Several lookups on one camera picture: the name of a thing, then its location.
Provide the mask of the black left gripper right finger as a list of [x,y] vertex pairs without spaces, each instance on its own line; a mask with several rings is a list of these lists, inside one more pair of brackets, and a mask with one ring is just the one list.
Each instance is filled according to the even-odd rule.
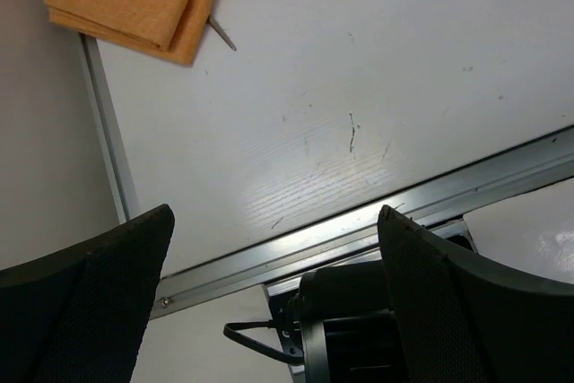
[[573,287],[497,263],[394,208],[378,244],[413,382],[571,382]]

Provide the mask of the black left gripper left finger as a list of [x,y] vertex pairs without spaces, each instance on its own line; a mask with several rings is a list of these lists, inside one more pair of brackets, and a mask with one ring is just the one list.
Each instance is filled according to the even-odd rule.
[[175,216],[160,205],[1,272],[3,382],[128,382]]

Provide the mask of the silver fork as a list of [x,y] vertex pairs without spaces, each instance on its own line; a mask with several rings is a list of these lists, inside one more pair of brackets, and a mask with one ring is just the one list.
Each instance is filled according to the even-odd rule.
[[217,22],[217,20],[212,15],[210,15],[208,18],[208,24],[232,51],[237,50],[236,45],[233,43],[230,36],[227,34],[226,30]]

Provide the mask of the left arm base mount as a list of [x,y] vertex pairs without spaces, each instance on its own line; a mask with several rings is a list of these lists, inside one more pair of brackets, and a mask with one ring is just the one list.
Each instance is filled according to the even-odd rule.
[[[462,220],[446,223],[433,232],[441,238],[456,243],[463,248],[475,250],[474,242]],[[295,311],[295,300],[299,294],[300,280],[304,274],[323,271],[322,279],[328,283],[319,284],[311,289],[323,294],[328,299],[334,295],[334,310],[327,310],[323,319],[326,340],[326,360],[330,369],[331,382],[408,382],[408,373],[404,365],[402,347],[396,323],[391,317],[383,316],[385,309],[390,309],[390,302],[385,292],[367,286],[366,282],[375,282],[374,270],[381,264],[367,264],[381,260],[380,251],[371,249],[347,257],[341,261],[324,265],[306,273],[265,286],[268,305],[284,354],[303,356],[303,338],[300,329],[299,311]],[[377,298],[383,295],[383,305],[370,298],[359,297],[357,304],[351,298],[349,289],[352,286],[365,285],[365,292],[373,291]]]

